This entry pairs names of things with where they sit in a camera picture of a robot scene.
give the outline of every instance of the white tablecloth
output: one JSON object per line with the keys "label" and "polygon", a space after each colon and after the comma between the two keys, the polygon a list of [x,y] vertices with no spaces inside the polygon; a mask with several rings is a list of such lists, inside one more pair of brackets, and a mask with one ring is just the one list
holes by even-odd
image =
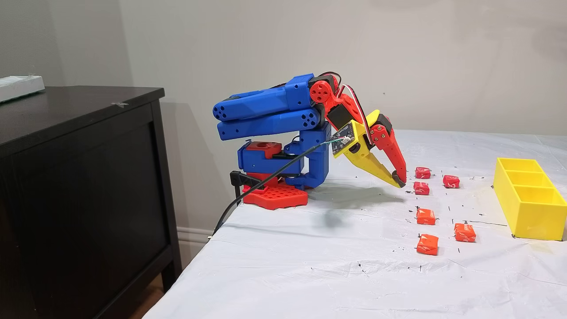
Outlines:
{"label": "white tablecloth", "polygon": [[[473,222],[507,225],[490,187],[496,157],[536,159],[565,196],[567,137],[396,135],[405,188],[331,158],[307,206],[238,207],[145,319],[566,318],[567,242]],[[416,166],[435,174],[420,180],[429,196],[407,193]],[[445,189],[442,174],[457,175],[461,187]],[[417,225],[417,205],[433,209],[437,223]],[[476,242],[455,241],[453,223],[463,220],[473,221]],[[424,233],[439,237],[437,256],[416,252]]]}

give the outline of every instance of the table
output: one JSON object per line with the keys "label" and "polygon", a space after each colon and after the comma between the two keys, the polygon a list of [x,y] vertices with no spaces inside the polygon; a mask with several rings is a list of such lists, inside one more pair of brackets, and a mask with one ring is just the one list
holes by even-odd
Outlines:
{"label": "table", "polygon": [[0,103],[0,318],[126,318],[181,273],[159,98],[72,86]]}
{"label": "table", "polygon": [[[411,193],[414,178],[397,189],[345,157],[331,160],[306,206],[240,205],[145,319],[567,316],[567,242],[513,238],[491,188],[496,157],[534,158],[566,196],[567,137],[396,137],[409,176],[433,170],[431,195]],[[443,174],[461,188],[445,189]],[[433,209],[437,223],[417,225],[416,206]],[[464,220],[474,243],[453,238]],[[416,252],[424,233],[439,237],[438,256]]]}

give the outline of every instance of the wooden floor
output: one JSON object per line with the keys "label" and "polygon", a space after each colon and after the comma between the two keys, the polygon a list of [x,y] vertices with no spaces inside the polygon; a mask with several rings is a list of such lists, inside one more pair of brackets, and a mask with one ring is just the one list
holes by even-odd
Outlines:
{"label": "wooden floor", "polygon": [[144,314],[163,297],[162,276],[157,276],[139,298],[139,306],[129,319],[142,319]]}

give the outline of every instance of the dark wooden dresser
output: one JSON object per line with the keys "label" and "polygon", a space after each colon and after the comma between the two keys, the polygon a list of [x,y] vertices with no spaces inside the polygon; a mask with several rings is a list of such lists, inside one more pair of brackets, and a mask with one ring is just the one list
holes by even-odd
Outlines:
{"label": "dark wooden dresser", "polygon": [[163,89],[0,103],[0,318],[127,318],[181,273]]}

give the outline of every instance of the yellow compartment tray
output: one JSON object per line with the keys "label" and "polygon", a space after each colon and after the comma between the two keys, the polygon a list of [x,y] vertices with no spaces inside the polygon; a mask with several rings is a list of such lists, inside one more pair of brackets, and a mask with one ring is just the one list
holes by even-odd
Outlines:
{"label": "yellow compartment tray", "polygon": [[498,158],[494,191],[514,236],[562,239],[567,203],[535,159]]}

